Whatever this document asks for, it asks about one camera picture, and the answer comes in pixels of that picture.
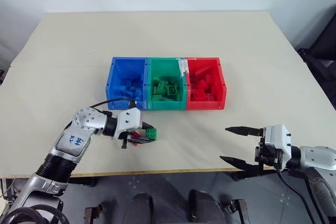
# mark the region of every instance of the beige tabletop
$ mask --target beige tabletop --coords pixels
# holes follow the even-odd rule
[[[259,139],[229,126],[284,123],[294,145],[336,148],[335,110],[267,12],[47,14],[0,87],[1,177],[36,171],[75,111],[106,99],[112,56],[220,57],[226,107],[144,111],[156,142],[122,150],[93,136],[74,175],[232,169],[219,155],[253,163]]]

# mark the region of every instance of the blue bin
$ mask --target blue bin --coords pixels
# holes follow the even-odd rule
[[[147,109],[148,58],[113,57],[106,84],[107,100],[131,98],[138,109]],[[109,110],[125,110],[129,101],[109,102]]]

